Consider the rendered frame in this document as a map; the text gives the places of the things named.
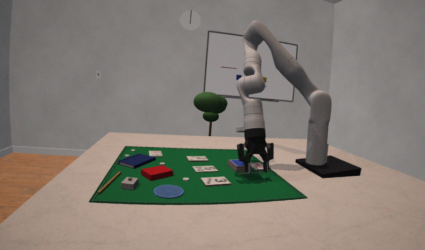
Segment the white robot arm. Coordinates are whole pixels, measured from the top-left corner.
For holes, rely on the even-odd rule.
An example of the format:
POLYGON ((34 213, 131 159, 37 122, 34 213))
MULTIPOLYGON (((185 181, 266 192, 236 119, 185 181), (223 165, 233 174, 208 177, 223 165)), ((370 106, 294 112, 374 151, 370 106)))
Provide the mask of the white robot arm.
POLYGON ((331 115, 331 97, 320 91, 308 78, 300 63, 282 46, 269 29, 260 21, 253 21, 243 34, 244 68, 246 75, 238 79, 237 90, 242 100, 244 126, 236 128, 236 132, 246 129, 264 128, 265 122, 262 102, 251 99, 249 95, 260 93, 265 88, 261 73, 261 57, 257 52, 258 45, 265 41, 269 46, 275 67, 306 99, 311 107, 308 121, 306 163, 324 165, 328 155, 328 126, 331 115))

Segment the thin wooden stick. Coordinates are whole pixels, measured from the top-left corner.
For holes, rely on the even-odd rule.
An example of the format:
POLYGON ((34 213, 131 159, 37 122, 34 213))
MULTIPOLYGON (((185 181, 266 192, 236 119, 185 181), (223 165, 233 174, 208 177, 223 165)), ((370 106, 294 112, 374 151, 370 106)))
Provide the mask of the thin wooden stick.
POLYGON ((109 180, 98 192, 97 194, 101 194, 119 175, 121 171, 119 171, 111 180, 109 180))

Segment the blue round coaster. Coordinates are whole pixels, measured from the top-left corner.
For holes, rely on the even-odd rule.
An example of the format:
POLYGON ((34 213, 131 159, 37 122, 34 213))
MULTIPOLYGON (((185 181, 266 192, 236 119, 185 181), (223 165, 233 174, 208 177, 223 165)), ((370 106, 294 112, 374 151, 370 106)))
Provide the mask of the blue round coaster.
POLYGON ((154 189, 154 194, 161 198, 173 199, 184 194, 184 190, 176 185, 161 185, 154 189))

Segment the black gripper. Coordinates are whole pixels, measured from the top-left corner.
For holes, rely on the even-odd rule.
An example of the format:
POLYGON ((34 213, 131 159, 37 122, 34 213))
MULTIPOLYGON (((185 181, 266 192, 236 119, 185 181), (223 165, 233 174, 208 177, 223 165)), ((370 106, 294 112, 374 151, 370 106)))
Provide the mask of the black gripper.
POLYGON ((266 143, 265 129, 264 128, 252 128, 244 130, 245 143, 237 144, 238 158, 239 161, 244 162, 245 172, 251 173, 250 159, 253 154, 259 154, 263 159, 264 172, 269 171, 269 160, 274 158, 274 144, 266 143), (244 156, 244 147, 247 152, 244 156), (267 152, 265 150, 267 148, 267 152))

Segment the red flat box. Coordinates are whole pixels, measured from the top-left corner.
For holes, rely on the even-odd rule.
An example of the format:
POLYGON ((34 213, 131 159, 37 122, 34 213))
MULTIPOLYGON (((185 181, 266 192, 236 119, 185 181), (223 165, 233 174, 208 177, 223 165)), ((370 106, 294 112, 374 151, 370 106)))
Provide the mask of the red flat box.
POLYGON ((154 181, 157 179, 173 176, 173 170, 162 165, 141 169, 141 175, 150 181, 154 181))

